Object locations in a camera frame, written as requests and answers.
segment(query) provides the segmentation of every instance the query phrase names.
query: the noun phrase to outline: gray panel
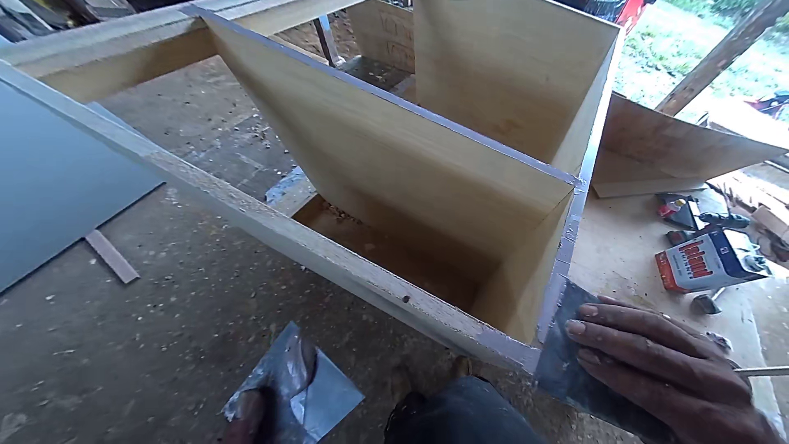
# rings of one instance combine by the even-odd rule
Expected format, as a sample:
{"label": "gray panel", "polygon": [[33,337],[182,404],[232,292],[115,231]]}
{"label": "gray panel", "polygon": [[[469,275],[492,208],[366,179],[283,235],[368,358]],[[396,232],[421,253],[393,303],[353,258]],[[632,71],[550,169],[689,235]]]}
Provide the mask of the gray panel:
{"label": "gray panel", "polygon": [[0,291],[160,183],[0,82]]}

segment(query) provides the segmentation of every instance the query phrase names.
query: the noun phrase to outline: paint can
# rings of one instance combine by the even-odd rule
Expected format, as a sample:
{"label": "paint can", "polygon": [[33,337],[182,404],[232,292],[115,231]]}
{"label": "paint can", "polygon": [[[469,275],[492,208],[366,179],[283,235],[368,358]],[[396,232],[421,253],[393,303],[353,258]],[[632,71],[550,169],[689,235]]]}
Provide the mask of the paint can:
{"label": "paint can", "polygon": [[746,233],[721,229],[655,255],[663,286],[672,292],[714,290],[772,276]]}

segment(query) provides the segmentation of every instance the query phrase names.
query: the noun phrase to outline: dirty floor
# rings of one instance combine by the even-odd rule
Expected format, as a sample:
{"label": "dirty floor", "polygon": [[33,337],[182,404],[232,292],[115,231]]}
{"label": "dirty floor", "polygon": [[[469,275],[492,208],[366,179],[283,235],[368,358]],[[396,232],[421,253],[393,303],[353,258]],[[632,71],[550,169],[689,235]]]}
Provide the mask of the dirty floor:
{"label": "dirty floor", "polygon": [[[350,58],[343,23],[335,32]],[[310,47],[310,32],[285,37]],[[295,165],[219,58],[102,104],[259,199]],[[101,229],[141,279],[119,283],[79,242],[0,295],[0,444],[217,442],[220,408],[290,321],[366,396],[325,442],[383,441],[395,365],[426,393],[446,380],[454,356],[444,347],[167,184]],[[474,365],[548,442],[638,442],[521,375]]]}

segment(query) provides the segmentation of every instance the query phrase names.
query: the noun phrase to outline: drill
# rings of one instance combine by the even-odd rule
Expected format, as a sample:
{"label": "drill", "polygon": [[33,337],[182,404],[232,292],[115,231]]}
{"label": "drill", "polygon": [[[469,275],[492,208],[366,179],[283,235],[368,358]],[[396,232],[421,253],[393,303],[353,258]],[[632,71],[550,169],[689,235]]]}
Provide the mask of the drill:
{"label": "drill", "polygon": [[698,231],[678,230],[669,231],[666,233],[666,238],[671,246],[678,246],[680,243],[685,243],[698,236],[705,235],[711,231],[720,230],[722,228],[733,228],[740,230],[750,225],[750,219],[739,214],[722,214],[722,213],[702,213],[698,215],[701,222],[707,225]]}

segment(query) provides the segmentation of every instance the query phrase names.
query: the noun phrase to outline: grass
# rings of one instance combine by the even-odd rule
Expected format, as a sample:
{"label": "grass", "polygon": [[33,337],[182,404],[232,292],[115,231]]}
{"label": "grass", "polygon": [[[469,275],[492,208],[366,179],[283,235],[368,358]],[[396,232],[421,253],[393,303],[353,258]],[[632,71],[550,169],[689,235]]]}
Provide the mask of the grass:
{"label": "grass", "polygon": [[[688,13],[659,0],[647,7],[623,48],[616,89],[655,107],[722,39],[728,30],[699,13]],[[693,121],[706,111],[705,96],[765,96],[789,89],[789,45],[786,36],[757,41],[690,104],[679,117]],[[784,113],[789,121],[789,113]]]}

